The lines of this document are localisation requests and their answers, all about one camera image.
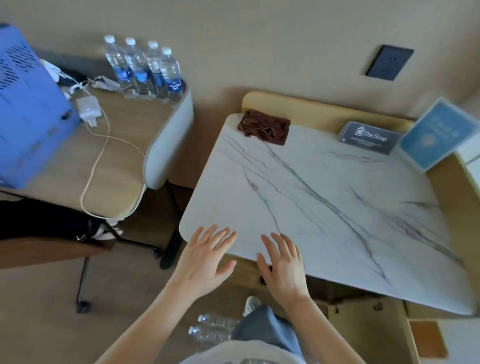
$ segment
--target water bottle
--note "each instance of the water bottle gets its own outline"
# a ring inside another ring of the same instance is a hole
[[[199,341],[207,341],[214,344],[230,340],[229,333],[210,326],[190,326],[188,333]]]
[[[168,102],[168,86],[163,78],[162,70],[160,69],[160,63],[162,62],[163,53],[158,48],[158,43],[154,40],[148,42],[148,51],[146,57],[148,65],[153,73],[153,80],[155,83],[156,96],[162,100],[163,103]]]
[[[232,332],[239,320],[229,317],[222,317],[213,314],[198,316],[198,322],[214,328],[221,328],[227,332]]]
[[[105,55],[115,71],[120,90],[126,98],[136,98],[138,96],[137,86],[133,79],[133,72],[125,60],[122,49],[115,42],[114,36],[108,35],[104,38],[107,42],[105,45]]]
[[[150,67],[148,67],[145,55],[142,50],[137,47],[134,38],[125,38],[125,42],[127,43],[125,58],[135,75],[138,94],[141,98],[152,100],[156,97],[155,88],[152,83],[152,71],[150,71]]]
[[[180,66],[175,58],[172,56],[172,50],[168,47],[162,48],[162,62],[160,69],[163,73],[163,78],[168,85],[168,98],[173,103],[178,103],[182,96],[183,90],[181,88],[180,80]]]

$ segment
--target white cable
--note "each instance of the white cable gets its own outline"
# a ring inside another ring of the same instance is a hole
[[[87,90],[85,87],[86,87],[91,81],[92,81],[92,80],[88,80],[88,81],[84,81],[84,82],[82,82],[82,83],[78,83],[78,84],[77,84],[77,85],[80,85],[80,86],[81,86],[80,88],[81,88],[82,90],[84,90],[89,96],[91,96],[91,93],[88,92],[88,90]],[[136,149],[142,154],[143,157],[145,157],[145,153],[142,152],[142,150],[141,150],[139,147],[133,145],[133,144],[130,143],[130,142],[127,142],[126,140],[123,140],[123,139],[120,139],[120,138],[117,138],[117,137],[114,137],[114,136],[110,136],[110,122],[108,121],[107,113],[105,113],[105,111],[103,110],[102,107],[100,107],[100,110],[102,110],[102,113],[103,113],[103,116],[104,116],[104,118],[105,118],[105,121],[107,122],[108,134],[107,134],[107,135],[96,134],[96,133],[94,133],[94,132],[92,132],[92,131],[90,130],[90,128],[88,127],[87,124],[85,124],[85,127],[87,128],[87,130],[89,131],[90,134],[95,135],[95,136],[105,137],[105,138],[107,138],[107,139],[106,139],[106,141],[105,141],[105,144],[103,145],[102,151],[100,152],[100,154],[98,155],[95,163],[93,164],[92,171],[90,172],[90,177],[88,178],[88,182],[86,183],[85,188],[84,188],[82,194],[80,195],[80,207],[82,208],[82,210],[84,211],[84,213],[86,213],[86,214],[88,214],[88,215],[90,215],[90,216],[93,216],[93,217],[95,217],[95,218],[104,218],[104,219],[112,219],[112,220],[123,220],[124,218],[127,218],[128,216],[130,216],[131,214],[133,214],[134,211],[137,209],[137,207],[138,207],[138,205],[140,204],[140,201],[141,201],[141,199],[142,199],[142,196],[143,196],[143,194],[144,194],[144,192],[145,192],[145,190],[146,190],[146,185],[145,185],[145,184],[142,186],[142,189],[141,189],[140,192],[138,193],[138,197],[137,197],[137,199],[136,199],[136,201],[135,201],[135,206],[133,207],[131,213],[129,213],[128,215],[125,215],[125,216],[123,216],[123,217],[121,217],[121,218],[119,218],[119,217],[109,218],[109,217],[107,217],[107,216],[95,215],[95,214],[92,214],[91,212],[88,212],[87,209],[86,209],[85,206],[84,206],[84,196],[85,196],[85,194],[86,194],[86,192],[87,192],[87,190],[88,190],[88,187],[90,186],[90,182],[91,182],[92,179],[93,179],[93,175],[94,175],[94,173],[95,173],[96,165],[97,165],[98,162],[100,161],[100,158],[102,157],[103,152],[105,151],[105,148],[107,148],[107,144],[108,144],[108,141],[109,141],[110,139],[117,139],[117,140],[120,140],[120,141],[122,141],[122,142],[124,142],[124,143],[127,143],[127,144],[133,146],[134,148],[136,148]]]

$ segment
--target gray box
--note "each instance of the gray box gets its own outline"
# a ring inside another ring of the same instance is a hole
[[[390,130],[362,124],[357,121],[348,121],[339,134],[339,140],[351,146],[390,154],[401,136],[402,134],[391,132]]]

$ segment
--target forearm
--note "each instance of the forearm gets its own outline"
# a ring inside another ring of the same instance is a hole
[[[167,284],[96,364],[152,363],[192,303],[182,287]]]
[[[300,336],[312,347],[322,364],[365,364],[330,324],[311,298],[302,298],[287,308]]]

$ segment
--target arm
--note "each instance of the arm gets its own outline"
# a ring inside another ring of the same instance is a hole
[[[272,233],[272,238],[278,250],[262,235],[273,271],[260,253],[257,255],[258,268],[271,294],[285,309],[300,336],[313,348],[318,361],[322,364],[365,364],[310,298],[303,260],[296,245],[283,234]]]
[[[192,303],[217,288],[233,272],[234,260],[220,270],[217,268],[237,234],[233,232],[224,239],[229,229],[213,235],[217,228],[217,225],[212,226],[201,238],[203,228],[198,228],[165,288],[96,364],[153,363]]]

